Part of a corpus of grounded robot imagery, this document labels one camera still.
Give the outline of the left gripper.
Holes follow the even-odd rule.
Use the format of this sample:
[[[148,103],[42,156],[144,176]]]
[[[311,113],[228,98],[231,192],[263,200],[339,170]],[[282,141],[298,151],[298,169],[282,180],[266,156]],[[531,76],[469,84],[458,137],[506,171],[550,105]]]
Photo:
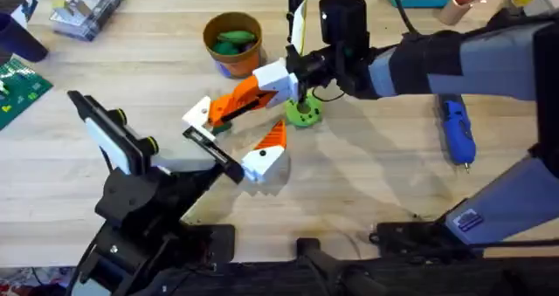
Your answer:
[[[119,229],[162,229],[177,224],[220,176],[241,183],[243,168],[214,143],[216,137],[205,127],[210,103],[204,96],[182,117],[189,127],[183,137],[210,157],[209,165],[175,171],[157,165],[141,175],[114,169],[95,213]]]

